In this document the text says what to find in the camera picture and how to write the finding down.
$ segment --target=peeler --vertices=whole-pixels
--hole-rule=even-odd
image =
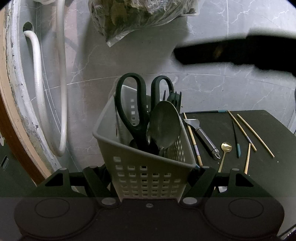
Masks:
[[[215,147],[210,138],[205,134],[205,132],[200,128],[200,121],[198,119],[184,119],[184,121],[195,129],[196,133],[200,136],[203,142],[206,144],[207,148],[211,152],[214,160],[219,160],[219,150]]]

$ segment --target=teal chopstick tip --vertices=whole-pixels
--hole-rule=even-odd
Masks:
[[[237,158],[240,158],[240,155],[241,155],[241,153],[240,153],[240,146],[237,143]]]

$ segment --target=black table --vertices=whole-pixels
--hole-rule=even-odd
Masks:
[[[248,175],[284,207],[285,219],[279,231],[280,234],[296,224],[296,136],[265,110],[232,111],[232,114],[257,149],[257,152],[254,152],[251,148]],[[257,132],[275,158],[272,158],[256,136],[237,117],[237,114]],[[221,144],[229,142],[232,150],[226,154],[221,172],[228,173],[232,168],[244,170],[248,141],[236,126],[241,147],[241,157],[237,158],[233,126],[228,113],[187,113],[186,116],[188,119],[197,118],[200,121],[200,127],[220,151],[221,159],[215,161],[193,131],[203,165],[218,170],[223,156]]]

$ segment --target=round pad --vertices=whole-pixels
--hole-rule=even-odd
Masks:
[[[15,208],[18,227],[40,238],[69,236],[85,227],[94,215],[94,204],[88,197],[24,198]]]
[[[262,214],[263,206],[258,201],[241,198],[232,201],[229,204],[229,210],[240,218],[255,218]]]
[[[44,218],[57,218],[65,215],[70,209],[70,204],[61,198],[42,200],[35,207],[35,211]]]
[[[239,238],[277,232],[284,219],[283,207],[272,197],[212,197],[206,202],[204,213],[219,231]]]

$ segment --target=gold spoon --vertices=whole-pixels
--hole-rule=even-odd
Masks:
[[[232,146],[231,146],[231,144],[228,143],[228,142],[223,142],[222,145],[221,145],[221,149],[222,149],[222,151],[224,152],[224,154],[223,154],[223,158],[222,158],[222,161],[221,161],[221,164],[220,164],[220,167],[219,167],[218,172],[221,172],[221,170],[222,170],[222,165],[223,165],[223,162],[224,162],[225,154],[226,154],[227,152],[230,152],[230,151],[231,151]]]

